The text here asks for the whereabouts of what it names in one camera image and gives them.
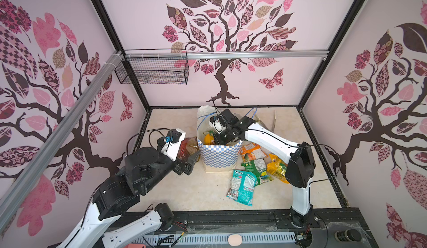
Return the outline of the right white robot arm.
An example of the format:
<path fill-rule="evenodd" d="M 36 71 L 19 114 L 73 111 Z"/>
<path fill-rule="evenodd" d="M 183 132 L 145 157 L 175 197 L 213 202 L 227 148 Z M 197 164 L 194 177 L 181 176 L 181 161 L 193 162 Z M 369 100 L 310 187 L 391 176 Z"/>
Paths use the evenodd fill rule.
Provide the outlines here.
<path fill-rule="evenodd" d="M 228 109 L 210 118 L 209 125 L 216 131 L 216 143 L 225 145 L 236 140 L 253 142 L 288 165 L 285 178 L 292 186 L 290 220 L 297 228 L 308 227 L 312 213 L 310 186 L 316 167 L 311 146 L 306 142 L 298 144 L 286 140 L 247 116 L 238 119 Z"/>

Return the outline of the teal snack bag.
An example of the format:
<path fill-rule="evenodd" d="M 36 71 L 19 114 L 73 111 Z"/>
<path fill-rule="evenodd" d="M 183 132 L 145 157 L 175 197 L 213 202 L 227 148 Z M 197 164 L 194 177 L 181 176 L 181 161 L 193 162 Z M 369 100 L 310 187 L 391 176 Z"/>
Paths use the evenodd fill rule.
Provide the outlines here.
<path fill-rule="evenodd" d="M 230 187 L 226 196 L 238 203 L 252 206 L 256 176 L 248 171 L 233 170 Z"/>

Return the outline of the orange snack bag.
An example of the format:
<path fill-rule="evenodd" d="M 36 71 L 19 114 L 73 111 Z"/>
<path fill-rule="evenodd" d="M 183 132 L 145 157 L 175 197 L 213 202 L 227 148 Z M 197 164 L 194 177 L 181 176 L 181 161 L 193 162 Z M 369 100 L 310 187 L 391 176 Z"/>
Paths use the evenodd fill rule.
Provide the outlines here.
<path fill-rule="evenodd" d="M 243 145 L 239 153 L 243 162 L 264 159 L 267 157 L 267 154 L 262 151 L 261 146 L 253 142 L 247 145 Z"/>

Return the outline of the green snack bag white label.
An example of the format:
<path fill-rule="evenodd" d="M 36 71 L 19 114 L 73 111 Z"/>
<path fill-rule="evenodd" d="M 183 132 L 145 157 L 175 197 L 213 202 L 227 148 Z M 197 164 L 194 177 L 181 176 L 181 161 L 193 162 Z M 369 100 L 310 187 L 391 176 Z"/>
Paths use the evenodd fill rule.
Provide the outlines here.
<path fill-rule="evenodd" d="M 245 169 L 245 171 L 253 173 L 256 177 L 256 186 L 273 181 L 273 177 L 271 177 L 267 172 L 267 166 L 263 159 L 250 160 L 247 162 L 243 162 L 241 166 Z"/>

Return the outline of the yellow mango gummy bag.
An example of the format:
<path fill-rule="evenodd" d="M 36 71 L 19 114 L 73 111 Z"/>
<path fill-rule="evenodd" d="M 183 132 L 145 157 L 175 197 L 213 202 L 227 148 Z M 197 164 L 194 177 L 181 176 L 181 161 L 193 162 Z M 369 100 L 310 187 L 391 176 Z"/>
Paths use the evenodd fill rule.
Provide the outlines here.
<path fill-rule="evenodd" d="M 206 131 L 203 133 L 203 144 L 204 145 L 215 145 L 215 137 L 213 131 Z"/>

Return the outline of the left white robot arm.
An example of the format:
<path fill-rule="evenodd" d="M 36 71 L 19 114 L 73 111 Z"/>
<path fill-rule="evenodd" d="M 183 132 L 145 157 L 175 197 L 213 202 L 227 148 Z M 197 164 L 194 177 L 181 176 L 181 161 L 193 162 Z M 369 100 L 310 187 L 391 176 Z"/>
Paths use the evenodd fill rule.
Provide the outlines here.
<path fill-rule="evenodd" d="M 107 231 L 126 211 L 140 201 L 126 178 L 113 176 L 91 196 L 83 219 L 58 248 L 124 248 L 137 238 L 171 229 L 175 216 L 165 203 L 158 204 L 143 217 L 118 229 Z"/>

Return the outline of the yellow snack bag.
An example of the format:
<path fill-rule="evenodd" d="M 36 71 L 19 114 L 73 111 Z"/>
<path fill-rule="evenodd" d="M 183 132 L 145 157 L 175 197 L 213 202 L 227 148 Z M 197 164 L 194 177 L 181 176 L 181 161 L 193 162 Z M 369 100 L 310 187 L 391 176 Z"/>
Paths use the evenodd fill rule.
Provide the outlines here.
<path fill-rule="evenodd" d="M 267 164 L 267 172 L 284 183 L 289 183 L 285 177 L 288 165 L 275 154 L 270 153 L 271 162 Z"/>

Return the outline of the blue checkered paper bag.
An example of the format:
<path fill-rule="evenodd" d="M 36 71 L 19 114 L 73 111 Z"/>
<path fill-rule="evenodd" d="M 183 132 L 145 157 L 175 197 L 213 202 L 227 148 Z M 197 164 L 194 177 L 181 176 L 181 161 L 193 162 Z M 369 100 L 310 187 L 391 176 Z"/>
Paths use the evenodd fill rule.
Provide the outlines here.
<path fill-rule="evenodd" d="M 229 172 L 236 167 L 238 159 L 241 159 L 239 151 L 249 142 L 237 140 L 226 145 L 206 144 L 205 136 L 220 129 L 220 126 L 210 125 L 210 119 L 214 115 L 216 111 L 213 106 L 201 106 L 197 110 L 196 137 L 201 151 L 201 161 L 206 173 Z"/>

